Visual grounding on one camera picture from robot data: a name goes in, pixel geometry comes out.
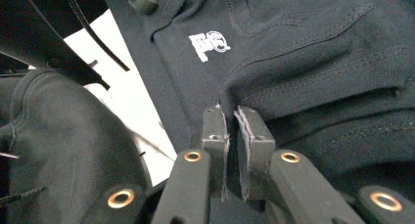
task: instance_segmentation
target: gray fabric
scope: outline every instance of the gray fabric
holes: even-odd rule
[[[256,109],[280,147],[309,155],[353,197],[356,187],[340,178],[376,183],[383,175],[353,171],[386,163],[408,171],[415,160],[414,0],[160,0],[149,16],[122,0],[107,2],[177,151],[200,132],[204,109],[220,103],[233,137],[233,110]],[[202,62],[189,37],[210,31],[230,49],[207,51]],[[336,141],[348,132],[371,136]],[[228,184],[239,196],[235,142]],[[369,155],[354,157],[360,151]],[[398,192],[415,191],[409,181],[382,178]],[[263,220],[236,200],[212,205],[212,223]]]
[[[10,204],[9,223],[79,223],[110,187],[150,185],[122,122],[82,86],[34,70],[15,88],[11,106],[12,120],[0,128],[9,134],[0,136],[21,158],[9,160],[9,194],[46,190]]]

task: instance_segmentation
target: fabric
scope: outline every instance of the fabric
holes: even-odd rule
[[[140,157],[146,162],[152,184],[156,186],[170,175],[177,154],[166,133],[160,131],[161,124],[155,118],[151,121],[146,117],[151,110],[145,108],[145,105],[131,101],[131,96],[123,95],[126,90],[119,86],[121,85],[112,86],[109,91],[100,84],[89,84],[84,87],[128,128]]]
[[[2,183],[10,195],[46,187],[8,205],[8,223],[79,223],[112,186],[151,186],[128,130],[82,86],[45,70],[0,83],[1,93],[13,89],[1,97],[2,152],[20,156],[2,158]]]
[[[415,0],[160,0],[149,16],[107,2],[176,151],[216,103],[235,137],[233,110],[243,105],[341,192],[382,183],[414,198],[402,172],[379,171],[408,173],[415,160]],[[256,215],[226,210],[241,223]],[[221,218],[213,208],[212,223]]]

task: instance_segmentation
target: stitched seam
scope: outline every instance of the stitched seam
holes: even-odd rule
[[[363,89],[364,87],[365,87],[366,85],[365,84],[361,84],[361,85],[359,85],[359,86],[356,86],[357,87],[357,89]],[[300,112],[300,111],[303,111],[303,110],[306,110],[306,109],[309,109],[309,108],[312,108],[312,107],[314,107],[315,105],[313,105],[313,104],[311,104],[311,103],[309,103],[309,102],[302,102],[302,103],[297,103],[296,105],[293,105],[292,107],[290,107],[290,111],[289,112],[287,112],[287,111],[284,111],[283,112],[283,114],[289,114],[289,113],[292,113],[292,112]]]
[[[226,79],[228,79],[230,77],[231,74],[233,74],[234,72],[239,72],[245,68],[247,68],[249,65],[261,61],[263,59],[269,59],[267,57],[278,57],[283,55],[284,53],[290,53],[293,52],[297,49],[301,49],[305,46],[308,45],[312,45],[315,42],[319,42],[321,40],[327,40],[329,38],[332,38],[333,36],[339,35],[340,33],[342,33],[342,30],[344,30],[345,28],[350,26],[351,22],[354,22],[355,19],[363,16],[365,13],[367,13],[368,11],[372,10],[374,8],[373,5],[369,4],[366,5],[365,7],[356,7],[354,8],[350,13],[347,14],[347,16],[339,21],[334,27],[331,27],[323,32],[319,32],[317,34],[314,35],[310,35],[308,37],[305,37],[297,42],[294,42],[288,46],[285,47],[281,47],[280,49],[278,49],[275,52],[269,52],[266,53],[265,55],[260,55],[260,56],[256,56],[254,58],[252,58],[250,61],[246,61],[243,62],[241,65],[236,66],[236,68],[233,68],[228,74]]]
[[[37,83],[40,79],[42,79],[44,76],[46,76],[48,74],[50,74],[50,72],[42,73],[42,74],[36,76],[36,78],[34,78],[30,82],[30,84],[27,86],[27,88],[25,89],[24,94],[23,94],[23,100],[22,100],[22,111],[16,116],[16,118],[11,119],[13,139],[12,139],[12,142],[9,146],[9,151],[13,148],[13,146],[16,143],[16,139],[18,137],[18,133],[17,133],[18,129],[21,129],[23,127],[23,125],[25,124],[26,119],[27,119],[26,112],[27,112],[28,106],[26,104],[26,101],[27,101],[27,98],[28,98],[28,96],[27,96],[28,93],[31,91],[31,89],[33,88],[33,85],[35,83]]]
[[[27,121],[27,112],[28,112],[28,108],[29,105],[27,104],[28,101],[28,94],[31,92],[31,90],[34,88],[33,86],[39,82],[43,77],[47,76],[48,74],[50,74],[50,72],[47,73],[42,73],[40,75],[38,75],[35,79],[33,79],[31,81],[31,83],[29,84],[29,86],[26,88],[26,90],[24,91],[24,95],[23,95],[23,107],[22,107],[22,112],[21,112],[21,118],[19,120],[19,117],[16,117],[16,119],[18,120],[17,123],[15,124],[16,129],[21,129],[23,127],[23,125],[26,123]]]
[[[340,143],[344,143],[344,142],[347,142],[353,139],[358,139],[358,138],[368,138],[370,136],[373,136],[376,133],[394,133],[398,131],[412,131],[412,130],[415,130],[414,122],[393,123],[393,124],[386,124],[386,125],[371,126],[371,127],[357,130],[357,131],[351,131],[351,132],[348,132],[347,134],[339,136],[331,140],[330,142],[328,142],[329,145],[332,145],[330,148],[327,148],[315,154],[310,153],[308,155],[310,157],[316,157],[316,156],[323,157],[326,154],[334,150],[341,149],[344,145],[339,145]]]
[[[399,47],[399,48],[391,48],[391,49],[385,50],[383,52],[375,53],[375,54],[372,54],[368,57],[360,59],[357,62],[350,62],[350,63],[345,64],[343,66],[336,67],[335,69],[331,69],[327,72],[315,73],[311,76],[301,78],[301,79],[298,79],[298,80],[295,80],[295,81],[292,81],[292,82],[285,83],[285,84],[279,86],[278,89],[269,88],[269,89],[263,90],[259,93],[254,94],[254,97],[253,97],[253,95],[250,95],[249,97],[244,98],[242,102],[243,103],[249,103],[249,104],[252,104],[252,105],[257,104],[257,103],[262,103],[263,100],[270,97],[270,95],[284,94],[284,93],[287,93],[289,91],[300,89],[301,87],[304,87],[306,85],[313,84],[315,82],[323,82],[327,78],[335,77],[335,76],[343,74],[347,71],[355,70],[355,69],[358,69],[360,67],[364,67],[364,66],[376,63],[380,60],[385,60],[385,59],[390,58],[390,57],[399,56],[399,55],[401,55],[401,52],[404,51],[404,50],[406,50],[405,47]],[[351,67],[351,68],[344,68],[344,67],[354,65],[356,63],[360,63],[360,64],[358,64],[354,67]],[[296,85],[296,84],[299,84],[299,85],[294,86],[293,88],[286,89],[287,87],[290,87],[290,86],[293,86],[293,85]]]
[[[79,147],[76,147],[76,155],[78,155]],[[69,191],[69,197],[70,197],[70,210],[72,210],[72,214],[74,214],[74,196],[73,196],[73,187],[75,183],[75,174],[77,174],[77,165],[78,163],[75,163],[76,160],[79,160],[78,157],[73,157],[72,160],[72,176],[70,178],[70,191]]]
[[[388,113],[394,113],[394,112],[415,112],[415,107],[411,106],[411,104],[398,104],[398,105],[392,105],[387,106],[387,109],[379,109],[375,112],[363,112],[363,113],[357,113],[350,117],[344,116],[338,120],[335,121],[329,121],[327,123],[323,123],[317,127],[311,127],[310,129],[306,129],[305,132],[300,133],[299,135],[295,137],[290,137],[287,140],[284,140],[284,142],[281,143],[281,148],[286,148],[287,145],[292,145],[295,142],[300,142],[301,140],[311,137],[313,135],[316,135],[320,132],[324,132],[324,130],[327,130],[333,126],[337,126],[344,123],[349,123],[357,120],[366,119],[368,117],[376,116],[379,114],[388,114]]]
[[[245,32],[241,29],[241,27],[238,25],[238,23],[235,19],[235,15],[234,15],[235,8],[234,8],[233,0],[226,0],[226,7],[228,9],[229,20],[232,24],[232,27],[236,30],[238,35],[240,35],[244,38],[254,37],[254,36],[264,32],[265,30],[268,30],[272,27],[276,27],[276,26],[279,26],[279,25],[298,25],[298,24],[300,24],[300,20],[285,20],[285,21],[282,21],[282,22],[270,23],[266,26],[260,27],[259,29],[255,30],[253,32]]]

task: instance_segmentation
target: white logo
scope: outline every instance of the white logo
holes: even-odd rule
[[[192,41],[193,47],[195,47],[196,53],[201,58],[202,63],[208,61],[208,56],[205,54],[206,51],[215,50],[223,53],[231,49],[226,43],[225,37],[217,31],[210,31],[206,35],[203,33],[191,35],[189,38]]]

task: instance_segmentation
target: black plastic part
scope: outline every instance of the black plastic part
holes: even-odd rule
[[[109,198],[112,194],[121,190],[131,190],[134,193],[134,200],[127,206],[112,208],[109,206]],[[120,184],[107,190],[97,199],[94,206],[83,218],[82,223],[134,223],[138,218],[139,211],[144,205],[145,197],[143,189],[133,184]]]
[[[199,154],[190,160],[200,160],[186,160],[188,153]],[[187,150],[177,155],[152,223],[208,223],[209,173],[208,153]]]
[[[282,206],[278,206],[273,202],[267,202],[265,208],[269,223],[296,223],[293,220],[293,216],[290,214],[290,212],[284,209]]]
[[[372,195],[380,195],[375,201],[380,202],[381,205],[386,205],[386,208],[375,204],[371,199]],[[358,201],[357,208],[369,223],[412,224],[415,221],[415,205],[401,194],[388,188],[380,186],[364,187],[359,191]]]
[[[27,67],[28,65],[0,53],[0,74],[13,74]]]
[[[110,56],[111,59],[113,59],[123,70],[128,71],[129,67],[122,62],[122,60],[117,57],[113,51],[110,50],[110,48],[107,47],[107,45],[98,37],[98,35],[95,33],[95,31],[92,29],[91,25],[89,24],[88,20],[83,15],[82,10],[79,8],[79,5],[77,4],[76,0],[67,0],[70,4],[70,7],[73,9],[73,12],[76,14],[76,17],[78,18],[79,22],[82,24],[83,28],[85,28],[86,32],[94,39],[94,41],[103,49],[105,53],[107,53],[108,56]]]
[[[226,163],[229,151],[225,115],[220,106],[207,108],[204,112],[204,127],[200,148],[210,154],[210,195],[225,200]]]
[[[286,153],[297,157],[285,161]],[[269,175],[270,201],[289,210],[295,223],[364,223],[304,155],[275,152]]]
[[[144,194],[146,201],[140,210],[136,223],[150,223],[152,221],[166,183],[167,180],[164,180],[157,186],[146,191]]]
[[[241,131],[238,137],[238,161],[242,197],[265,200],[266,177],[275,151],[275,140],[259,113],[239,106],[235,111]]]
[[[48,23],[63,37],[82,29],[76,15],[73,13],[67,0],[32,0]],[[108,6],[105,0],[77,0],[86,19],[95,21],[102,16]]]
[[[101,76],[82,61],[47,22],[31,0],[0,1],[0,53],[38,68],[51,68],[85,85],[100,83],[109,87]]]
[[[138,12],[144,15],[150,15],[154,12],[159,3],[157,0],[128,0],[128,3]]]

